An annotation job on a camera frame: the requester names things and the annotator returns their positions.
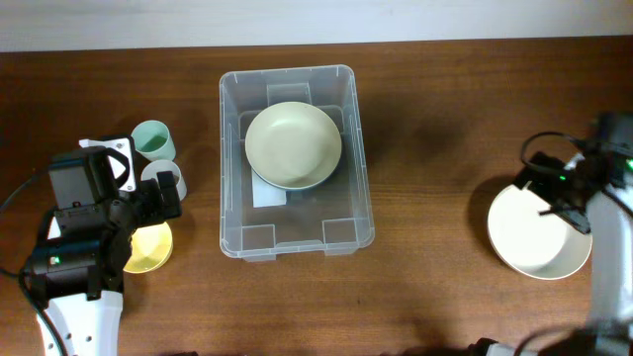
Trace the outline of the beige bowl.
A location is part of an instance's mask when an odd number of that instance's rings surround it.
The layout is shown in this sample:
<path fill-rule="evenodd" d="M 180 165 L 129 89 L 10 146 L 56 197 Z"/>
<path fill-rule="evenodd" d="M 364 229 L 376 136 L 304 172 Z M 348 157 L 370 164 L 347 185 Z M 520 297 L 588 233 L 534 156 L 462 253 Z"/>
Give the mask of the beige bowl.
<path fill-rule="evenodd" d="M 301 102 L 272 105 L 249 125 L 244 148 L 247 161 L 325 162 L 340 160 L 342 138 L 322 109 Z"/>

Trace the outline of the clear plastic storage bin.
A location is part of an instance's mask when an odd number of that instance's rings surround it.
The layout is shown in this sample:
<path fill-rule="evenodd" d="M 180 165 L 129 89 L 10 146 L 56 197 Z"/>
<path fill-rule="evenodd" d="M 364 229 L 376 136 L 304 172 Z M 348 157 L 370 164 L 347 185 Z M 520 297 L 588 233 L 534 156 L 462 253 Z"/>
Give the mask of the clear plastic storage bin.
<path fill-rule="evenodd" d="M 351 254 L 375 238 L 355 74 L 343 64 L 220 80 L 224 255 Z"/>

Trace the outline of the dark blue bowl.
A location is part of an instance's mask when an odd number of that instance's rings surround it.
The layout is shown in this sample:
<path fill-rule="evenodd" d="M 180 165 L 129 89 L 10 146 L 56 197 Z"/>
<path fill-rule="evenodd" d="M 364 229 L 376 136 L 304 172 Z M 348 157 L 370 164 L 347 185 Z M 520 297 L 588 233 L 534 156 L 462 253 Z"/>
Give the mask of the dark blue bowl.
<path fill-rule="evenodd" d="M 251 169 L 271 185 L 299 191 L 322 184 L 335 172 L 338 165 L 339 160 L 321 163 L 266 160 L 251 162 Z"/>

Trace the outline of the yellow cup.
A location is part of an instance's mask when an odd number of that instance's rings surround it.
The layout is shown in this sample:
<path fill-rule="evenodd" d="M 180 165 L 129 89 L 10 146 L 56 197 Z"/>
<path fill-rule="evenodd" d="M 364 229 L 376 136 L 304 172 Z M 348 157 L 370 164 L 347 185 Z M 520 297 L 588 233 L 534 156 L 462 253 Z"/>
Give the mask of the yellow cup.
<path fill-rule="evenodd" d="M 124 271 L 152 272 L 164 265 L 173 251 L 172 231 L 167 222 L 139 228 L 132 236 L 132 255 Z"/>

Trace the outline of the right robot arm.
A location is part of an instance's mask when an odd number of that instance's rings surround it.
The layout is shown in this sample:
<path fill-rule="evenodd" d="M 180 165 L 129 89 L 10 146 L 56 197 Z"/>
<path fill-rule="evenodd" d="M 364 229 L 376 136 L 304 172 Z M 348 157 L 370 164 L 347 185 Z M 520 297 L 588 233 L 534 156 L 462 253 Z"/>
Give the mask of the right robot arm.
<path fill-rule="evenodd" d="M 542 355 L 629 355 L 632 352 L 632 116 L 605 113 L 585 138 L 564 137 L 578 151 L 569 161 L 543 152 L 492 201 L 489 241 L 511 269 L 560 280 L 591 264 L 591 308 L 583 326 L 533 332 L 517 346 L 482 338 L 472 355 L 528 355 L 552 333 L 563 339 Z"/>

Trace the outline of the mint green cup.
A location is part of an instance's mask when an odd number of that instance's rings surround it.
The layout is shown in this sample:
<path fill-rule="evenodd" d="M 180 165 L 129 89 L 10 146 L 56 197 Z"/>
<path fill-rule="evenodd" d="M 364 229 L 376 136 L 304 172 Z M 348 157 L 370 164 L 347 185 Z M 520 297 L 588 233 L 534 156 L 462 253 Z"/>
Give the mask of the mint green cup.
<path fill-rule="evenodd" d="M 149 161 L 175 159 L 174 141 L 163 122 L 150 120 L 138 124 L 132 131 L 132 138 L 136 151 Z"/>

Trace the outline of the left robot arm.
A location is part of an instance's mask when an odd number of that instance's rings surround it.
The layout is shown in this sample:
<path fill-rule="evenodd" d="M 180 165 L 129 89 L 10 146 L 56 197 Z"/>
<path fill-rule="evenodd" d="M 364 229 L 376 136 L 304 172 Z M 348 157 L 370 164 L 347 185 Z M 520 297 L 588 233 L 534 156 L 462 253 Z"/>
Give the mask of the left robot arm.
<path fill-rule="evenodd" d="M 175 178 L 163 171 L 126 193 L 131 162 L 104 146 L 57 155 L 47 173 L 56 204 L 20 271 L 20 288 L 46 354 L 115 355 L 132 236 L 181 216 Z"/>

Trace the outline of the cream white cup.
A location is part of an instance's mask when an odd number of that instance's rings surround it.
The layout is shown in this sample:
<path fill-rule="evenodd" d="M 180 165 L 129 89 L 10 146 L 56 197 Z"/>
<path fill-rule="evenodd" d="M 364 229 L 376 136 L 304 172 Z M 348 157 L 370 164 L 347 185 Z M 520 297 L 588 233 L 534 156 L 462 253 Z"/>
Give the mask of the cream white cup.
<path fill-rule="evenodd" d="M 61 231 L 56 217 L 51 219 L 47 233 L 47 239 L 55 239 L 61 237 Z"/>

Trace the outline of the cream white bowl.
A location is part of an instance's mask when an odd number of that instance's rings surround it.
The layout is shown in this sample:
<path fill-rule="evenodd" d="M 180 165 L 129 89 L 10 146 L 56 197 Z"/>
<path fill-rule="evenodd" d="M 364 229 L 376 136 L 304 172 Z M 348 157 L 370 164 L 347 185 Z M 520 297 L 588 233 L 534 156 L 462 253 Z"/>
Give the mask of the cream white bowl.
<path fill-rule="evenodd" d="M 542 216 L 550 208 L 529 190 L 510 184 L 490 205 L 489 241 L 497 256 L 511 269 L 538 280 L 567 278 L 586 264 L 592 236 L 556 215 Z"/>

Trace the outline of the light grey cup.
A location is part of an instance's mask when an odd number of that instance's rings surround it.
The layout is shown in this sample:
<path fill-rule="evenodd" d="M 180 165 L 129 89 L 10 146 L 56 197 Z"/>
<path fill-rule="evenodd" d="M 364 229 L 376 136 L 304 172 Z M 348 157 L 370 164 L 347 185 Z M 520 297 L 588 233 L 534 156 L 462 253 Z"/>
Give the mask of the light grey cup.
<path fill-rule="evenodd" d="M 178 196 L 180 201 L 183 201 L 188 193 L 187 185 L 184 180 L 183 174 L 179 166 L 171 160 L 155 160 L 150 162 L 141 172 L 141 179 L 157 179 L 157 174 L 159 172 L 169 171 L 172 173 L 176 183 L 176 190 L 178 192 Z"/>

